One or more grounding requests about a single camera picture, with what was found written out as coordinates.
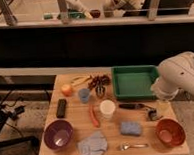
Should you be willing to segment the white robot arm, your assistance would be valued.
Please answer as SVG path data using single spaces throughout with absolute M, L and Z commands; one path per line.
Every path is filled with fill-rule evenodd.
M 179 89 L 194 95 L 194 52 L 184 52 L 159 63 L 159 73 L 150 90 L 159 100 L 172 100 Z

